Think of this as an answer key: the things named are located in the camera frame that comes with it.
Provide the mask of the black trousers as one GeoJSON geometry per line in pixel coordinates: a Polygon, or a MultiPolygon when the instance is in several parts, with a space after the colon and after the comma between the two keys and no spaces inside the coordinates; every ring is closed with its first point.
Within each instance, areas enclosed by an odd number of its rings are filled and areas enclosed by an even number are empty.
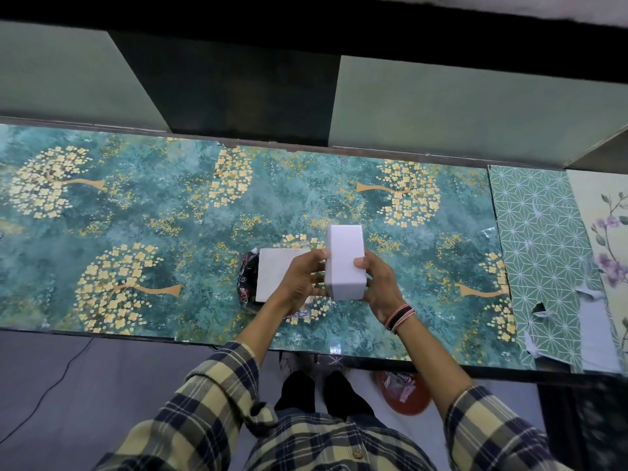
{"type": "MultiPolygon", "coordinates": [[[[357,394],[340,371],[332,372],[323,381],[323,402],[326,414],[340,420],[351,419],[364,426],[382,424],[372,407],[357,394]]],[[[290,373],[283,383],[274,411],[279,418],[297,412],[316,414],[314,379],[304,370],[290,373]]]]}

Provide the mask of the cream floral patterned sheet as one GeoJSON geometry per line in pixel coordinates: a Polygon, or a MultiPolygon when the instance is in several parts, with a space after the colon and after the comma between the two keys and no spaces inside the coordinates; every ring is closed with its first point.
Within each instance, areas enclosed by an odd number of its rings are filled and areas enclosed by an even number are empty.
{"type": "Polygon", "coordinates": [[[628,174],[568,170],[605,291],[619,363],[628,374],[628,174]]]}

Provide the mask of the green geometric patterned sheet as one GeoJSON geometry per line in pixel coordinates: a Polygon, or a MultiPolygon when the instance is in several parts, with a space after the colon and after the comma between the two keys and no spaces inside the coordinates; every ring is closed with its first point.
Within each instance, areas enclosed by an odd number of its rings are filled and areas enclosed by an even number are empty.
{"type": "Polygon", "coordinates": [[[522,362],[628,373],[568,174],[491,165],[489,180],[522,362]]]}

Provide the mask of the black patterned pouch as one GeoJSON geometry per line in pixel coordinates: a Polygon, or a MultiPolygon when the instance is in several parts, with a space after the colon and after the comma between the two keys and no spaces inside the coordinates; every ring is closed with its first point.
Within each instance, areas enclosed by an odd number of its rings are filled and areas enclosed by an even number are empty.
{"type": "Polygon", "coordinates": [[[262,303],[256,301],[257,279],[259,272],[259,248],[245,253],[240,263],[237,276],[236,292],[241,308],[257,314],[262,303]]]}

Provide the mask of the white rectangular box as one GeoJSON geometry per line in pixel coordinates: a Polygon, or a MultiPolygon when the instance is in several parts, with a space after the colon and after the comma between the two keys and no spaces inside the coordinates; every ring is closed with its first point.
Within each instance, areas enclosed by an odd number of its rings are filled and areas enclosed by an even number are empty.
{"type": "Polygon", "coordinates": [[[326,246],[329,256],[325,261],[325,288],[335,302],[361,300],[367,289],[364,269],[354,266],[354,260],[365,253],[364,232],[361,225],[328,224],[326,246]]]}

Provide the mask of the red round plastic container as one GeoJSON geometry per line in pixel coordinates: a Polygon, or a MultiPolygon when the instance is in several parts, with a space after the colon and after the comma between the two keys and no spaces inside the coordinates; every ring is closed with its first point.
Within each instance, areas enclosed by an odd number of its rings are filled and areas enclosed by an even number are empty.
{"type": "Polygon", "coordinates": [[[384,372],[387,372],[387,371],[374,372],[373,378],[385,402],[387,402],[387,404],[392,410],[405,416],[414,416],[414,415],[421,414],[428,408],[428,406],[432,402],[432,396],[429,392],[429,389],[425,381],[423,380],[420,374],[414,374],[416,376],[416,379],[415,379],[416,389],[408,398],[407,403],[400,403],[395,400],[390,400],[389,397],[384,392],[384,387],[382,385],[383,379],[384,379],[384,372]]]}

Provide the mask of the person's right forearm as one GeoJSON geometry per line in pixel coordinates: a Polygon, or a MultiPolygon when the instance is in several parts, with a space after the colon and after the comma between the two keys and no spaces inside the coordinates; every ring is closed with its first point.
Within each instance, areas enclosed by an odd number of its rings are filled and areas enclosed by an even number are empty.
{"type": "Polygon", "coordinates": [[[474,381],[415,313],[408,315],[395,331],[444,420],[449,407],[463,392],[474,387],[474,381]]]}

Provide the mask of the yellow navy plaid shirt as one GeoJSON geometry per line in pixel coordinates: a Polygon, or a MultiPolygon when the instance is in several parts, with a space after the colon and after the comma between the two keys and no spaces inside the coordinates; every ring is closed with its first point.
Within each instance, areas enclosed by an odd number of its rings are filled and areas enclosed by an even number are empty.
{"type": "MultiPolygon", "coordinates": [[[[395,429],[319,412],[276,418],[258,388],[253,351],[230,341],[94,471],[227,471],[242,425],[257,437],[246,471],[436,471],[395,429]]],[[[573,471],[550,453],[543,432],[483,386],[452,402],[444,435],[455,471],[573,471]]]]}

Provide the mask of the clear plastic packet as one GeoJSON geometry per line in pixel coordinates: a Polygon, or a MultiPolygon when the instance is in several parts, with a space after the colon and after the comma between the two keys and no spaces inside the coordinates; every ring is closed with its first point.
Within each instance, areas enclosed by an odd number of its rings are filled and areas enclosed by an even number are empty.
{"type": "Polygon", "coordinates": [[[384,372],[384,392],[390,400],[407,403],[408,398],[416,389],[416,376],[398,372],[384,372]]]}

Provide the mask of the teal floral table cover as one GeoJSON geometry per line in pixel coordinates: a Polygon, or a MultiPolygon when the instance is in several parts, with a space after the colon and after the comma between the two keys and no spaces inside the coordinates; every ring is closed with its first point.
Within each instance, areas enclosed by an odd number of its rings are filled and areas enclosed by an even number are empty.
{"type": "Polygon", "coordinates": [[[534,369],[486,170],[50,127],[0,124],[0,328],[223,344],[254,315],[245,253],[333,223],[460,364],[534,369]]]}

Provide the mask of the white flat box lid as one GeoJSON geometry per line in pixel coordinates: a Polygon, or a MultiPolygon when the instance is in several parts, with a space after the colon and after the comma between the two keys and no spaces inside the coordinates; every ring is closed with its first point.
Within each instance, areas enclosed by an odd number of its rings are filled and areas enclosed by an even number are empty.
{"type": "Polygon", "coordinates": [[[259,250],[255,301],[265,303],[277,289],[295,257],[310,248],[262,248],[259,250]]]}

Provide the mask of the person's right hand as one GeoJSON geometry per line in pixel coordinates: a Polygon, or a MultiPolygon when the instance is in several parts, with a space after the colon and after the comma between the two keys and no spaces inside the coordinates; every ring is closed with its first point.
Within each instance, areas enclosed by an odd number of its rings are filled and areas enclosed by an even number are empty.
{"type": "Polygon", "coordinates": [[[364,256],[371,259],[371,270],[366,270],[367,289],[363,300],[367,302],[375,317],[388,327],[391,317],[407,305],[397,285],[393,269],[375,253],[365,249],[364,256]]]}

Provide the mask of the person's left forearm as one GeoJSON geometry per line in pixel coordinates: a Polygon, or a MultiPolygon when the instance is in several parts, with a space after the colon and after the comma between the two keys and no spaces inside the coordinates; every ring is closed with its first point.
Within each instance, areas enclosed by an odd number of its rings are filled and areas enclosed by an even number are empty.
{"type": "Polygon", "coordinates": [[[255,363],[262,366],[279,326],[286,316],[299,308],[300,305],[293,300],[271,296],[252,322],[240,332],[236,342],[245,345],[253,355],[255,363]]]}

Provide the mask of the person's left hand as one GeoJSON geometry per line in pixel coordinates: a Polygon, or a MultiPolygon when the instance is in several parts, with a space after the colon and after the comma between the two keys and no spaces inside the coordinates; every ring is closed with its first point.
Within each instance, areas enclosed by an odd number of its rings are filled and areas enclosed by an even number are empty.
{"type": "Polygon", "coordinates": [[[328,296],[324,288],[327,248],[311,249],[296,256],[290,263],[279,286],[272,293],[272,302],[285,316],[297,312],[311,296],[328,296]]]}

